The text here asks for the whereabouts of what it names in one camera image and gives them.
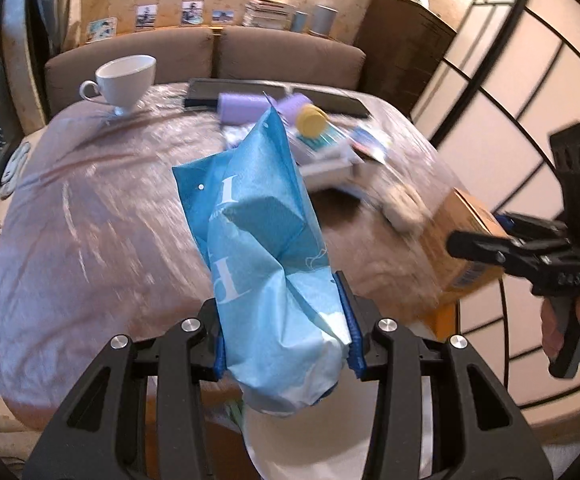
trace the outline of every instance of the white plush toy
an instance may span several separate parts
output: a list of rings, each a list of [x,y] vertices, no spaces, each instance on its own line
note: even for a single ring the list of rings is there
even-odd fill
[[[412,233],[423,228],[430,212],[409,184],[394,184],[386,193],[381,210],[399,233]]]

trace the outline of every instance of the metal screw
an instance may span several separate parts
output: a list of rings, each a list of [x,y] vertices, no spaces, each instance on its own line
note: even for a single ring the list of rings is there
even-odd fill
[[[454,348],[463,349],[468,345],[468,340],[462,335],[457,334],[450,338],[450,344],[454,346]]]
[[[110,339],[110,346],[115,350],[119,348],[124,348],[128,344],[128,336],[123,334],[115,335],[112,339]]]
[[[379,328],[383,332],[394,332],[398,328],[397,322],[389,317],[384,317],[379,321]]]
[[[196,317],[189,317],[181,322],[184,332],[196,332],[201,328],[201,322]]]

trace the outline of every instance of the white teacup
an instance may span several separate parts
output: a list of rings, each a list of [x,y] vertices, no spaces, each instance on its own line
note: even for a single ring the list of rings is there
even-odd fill
[[[139,99],[154,84],[157,60],[143,54],[114,59],[97,68],[97,82],[84,81],[79,87],[83,99],[100,103],[88,97],[85,89],[92,86],[97,94],[103,95],[106,104],[115,107],[116,115],[126,115],[136,109]]]

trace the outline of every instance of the blue paper bag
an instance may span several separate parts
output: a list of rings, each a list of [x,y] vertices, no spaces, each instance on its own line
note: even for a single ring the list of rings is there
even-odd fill
[[[314,404],[339,380],[350,335],[278,113],[238,148],[173,172],[244,400],[274,415]]]

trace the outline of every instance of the sofa cushion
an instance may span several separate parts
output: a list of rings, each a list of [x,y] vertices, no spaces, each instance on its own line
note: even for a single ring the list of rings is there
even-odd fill
[[[333,40],[285,30],[226,27],[218,77],[264,79],[356,89],[363,51]]]
[[[79,86],[117,57],[148,54],[157,60],[156,84],[185,82],[212,73],[212,30],[167,28],[125,34],[80,46],[46,63],[46,91],[53,116],[80,100]]]

